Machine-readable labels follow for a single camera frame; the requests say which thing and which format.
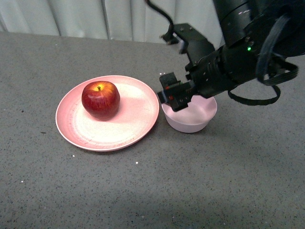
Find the speckled countertop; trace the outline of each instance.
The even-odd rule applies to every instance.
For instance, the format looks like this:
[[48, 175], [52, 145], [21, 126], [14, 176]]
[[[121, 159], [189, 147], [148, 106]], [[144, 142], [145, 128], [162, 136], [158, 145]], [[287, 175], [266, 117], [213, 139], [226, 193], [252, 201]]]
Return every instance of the speckled countertop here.
[[[95, 153], [67, 142], [55, 112], [76, 85], [102, 75], [184, 80], [186, 56], [165, 44], [0, 32], [0, 228], [304, 228], [305, 57], [273, 105], [217, 95], [195, 134], [162, 110], [136, 144]], [[256, 81], [236, 93], [273, 96]]]

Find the black cable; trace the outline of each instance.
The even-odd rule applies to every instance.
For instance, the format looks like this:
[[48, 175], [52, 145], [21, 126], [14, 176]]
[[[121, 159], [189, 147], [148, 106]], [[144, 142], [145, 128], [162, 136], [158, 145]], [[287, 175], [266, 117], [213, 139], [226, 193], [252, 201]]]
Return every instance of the black cable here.
[[269, 32], [266, 40], [263, 43], [261, 51], [259, 53], [259, 57], [256, 64], [255, 75], [259, 82], [265, 84], [264, 76], [267, 74], [268, 71], [268, 64], [270, 62], [271, 54], [273, 52], [273, 48], [275, 43], [278, 40], [282, 30], [284, 29], [285, 25], [289, 22], [290, 18], [283, 14], [279, 17], [275, 24], [273, 25], [272, 29]]
[[230, 98], [234, 99], [235, 101], [238, 101], [242, 104], [245, 105], [250, 105], [250, 106], [256, 106], [256, 105], [269, 105], [275, 103], [280, 95], [281, 95], [281, 90], [275, 86], [274, 84], [269, 84], [270, 80], [264, 80], [264, 76], [267, 74], [268, 71], [268, 65], [270, 62], [271, 54], [273, 53], [273, 48], [282, 32], [284, 29], [285, 25], [289, 22], [290, 18], [284, 14], [280, 18], [277, 19], [275, 24], [273, 25], [272, 29], [270, 30], [266, 40], [263, 43], [263, 46], [261, 48], [258, 61], [256, 64], [256, 69], [255, 69], [255, 75], [258, 79], [259, 82], [272, 86], [276, 93], [276, 97], [271, 98], [271, 99], [264, 99], [264, 100], [259, 100], [259, 99], [245, 99], [242, 97], [239, 97], [231, 91], [228, 91], [228, 95]]
[[168, 32], [170, 34], [173, 34], [173, 21], [171, 19], [171, 17], [165, 12], [163, 11], [162, 9], [160, 9], [159, 7], [157, 7], [155, 4], [153, 4], [150, 0], [145, 0], [145, 2], [147, 3], [147, 5], [152, 8], [153, 10], [157, 11], [158, 13], [162, 14], [167, 20], [168, 22], [170, 23], [170, 26], [169, 26], [169, 29], [168, 29]]

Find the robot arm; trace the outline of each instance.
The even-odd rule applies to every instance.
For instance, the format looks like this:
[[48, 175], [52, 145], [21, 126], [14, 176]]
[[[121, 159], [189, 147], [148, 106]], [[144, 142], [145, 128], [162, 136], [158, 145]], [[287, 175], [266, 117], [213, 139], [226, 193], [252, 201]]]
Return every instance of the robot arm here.
[[[161, 103], [179, 111], [187, 107], [194, 94], [209, 98], [224, 91], [247, 105], [276, 102], [280, 96], [276, 85], [297, 76], [297, 66], [286, 62], [286, 57], [305, 53], [305, 0], [213, 1], [225, 45], [215, 50], [191, 25], [170, 21], [163, 39], [168, 45], [178, 43], [179, 53], [187, 54], [190, 62], [185, 67], [186, 83], [177, 81], [174, 73], [160, 77]], [[255, 78], [272, 86], [276, 97], [249, 100], [231, 93], [237, 86]]]

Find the bowl rim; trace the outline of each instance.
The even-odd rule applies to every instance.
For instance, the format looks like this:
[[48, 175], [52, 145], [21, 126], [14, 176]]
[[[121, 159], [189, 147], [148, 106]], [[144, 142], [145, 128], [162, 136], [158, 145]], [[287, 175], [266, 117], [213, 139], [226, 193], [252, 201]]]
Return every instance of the bowl rim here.
[[170, 118], [170, 116], [168, 116], [168, 114], [167, 114], [167, 113], [165, 112], [165, 110], [164, 110], [164, 106], [168, 106], [170, 109], [171, 109], [171, 107], [170, 107], [168, 104], [162, 104], [161, 107], [162, 107], [162, 110], [163, 110], [163, 112], [164, 112], [164, 115], [165, 115], [166, 119], [169, 118], [171, 121], [174, 121], [174, 122], [176, 122], [176, 123], [178, 123], [178, 124], [182, 124], [182, 125], [186, 125], [186, 126], [198, 126], [198, 125], [208, 124], [208, 123], [214, 118], [214, 116], [215, 116], [216, 113], [217, 113], [217, 108], [218, 108], [218, 107], [217, 107], [216, 99], [215, 99], [214, 97], [204, 98], [204, 97], [201, 96], [201, 95], [193, 95], [193, 97], [194, 97], [194, 96], [200, 96], [200, 97], [202, 97], [203, 99], [206, 99], [206, 100], [211, 99], [211, 100], [213, 100], [213, 102], [215, 103], [215, 111], [214, 111], [213, 115], [211, 115], [212, 117], [211, 117], [208, 121], [206, 121], [206, 122], [200, 122], [200, 123], [196, 123], [196, 124], [186, 124], [186, 123], [177, 121], [177, 120], [175, 120], [175, 119]]

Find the black strap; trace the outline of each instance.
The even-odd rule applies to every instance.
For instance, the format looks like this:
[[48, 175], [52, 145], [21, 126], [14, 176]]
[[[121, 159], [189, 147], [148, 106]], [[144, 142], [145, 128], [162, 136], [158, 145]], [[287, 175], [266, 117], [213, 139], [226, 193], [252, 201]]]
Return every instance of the black strap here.
[[272, 29], [270, 30], [269, 35], [267, 36], [266, 40], [263, 43], [262, 49], [260, 51], [257, 65], [256, 65], [256, 70], [255, 70], [255, 75], [261, 83], [272, 86], [276, 93], [276, 97], [271, 98], [271, 99], [264, 99], [264, 100], [259, 100], [259, 99], [245, 99], [242, 97], [239, 97], [231, 91], [228, 91], [228, 95], [230, 98], [234, 99], [237, 102], [240, 102], [245, 105], [249, 106], [257, 106], [257, 105], [269, 105], [275, 103], [280, 95], [281, 95], [281, 90], [276, 86], [276, 84], [283, 83], [285, 81], [291, 80], [296, 77], [297, 72], [298, 72], [298, 67], [295, 66], [294, 64], [285, 62], [281, 58], [275, 58], [276, 63], [280, 64], [283, 68], [289, 70], [290, 72], [284, 73], [272, 78], [269, 78], [267, 80], [264, 79], [264, 76], [267, 74], [268, 70], [268, 64], [271, 59], [272, 55], [272, 50], [274, 48], [274, 45], [276, 44], [276, 41], [278, 40], [279, 35], [281, 34], [283, 28], [285, 25], [288, 23], [290, 18], [287, 15], [282, 15], [273, 25]]
[[235, 94], [233, 94], [231, 91], [228, 91], [228, 95], [231, 99], [234, 99], [235, 101], [244, 104], [244, 105], [249, 105], [249, 106], [266, 106], [269, 104], [274, 104], [280, 97], [281, 95], [281, 90], [277, 87], [277, 86], [272, 86], [272, 88], [274, 89], [275, 93], [276, 93], [276, 97], [271, 98], [271, 99], [263, 99], [263, 100], [259, 100], [259, 99], [246, 99], [243, 97], [239, 97]]
[[267, 86], [273, 86], [273, 85], [277, 85], [277, 84], [284, 83], [286, 81], [292, 80], [297, 76], [298, 71], [299, 71], [298, 66], [296, 66], [292, 63], [286, 62], [282, 58], [276, 58], [275, 63], [279, 64], [283, 69], [288, 70], [288, 72], [286, 72], [284, 74], [274, 76], [274, 77], [270, 77], [267, 80], [264, 80], [262, 78], [258, 78], [258, 80], [261, 83], [263, 83]]

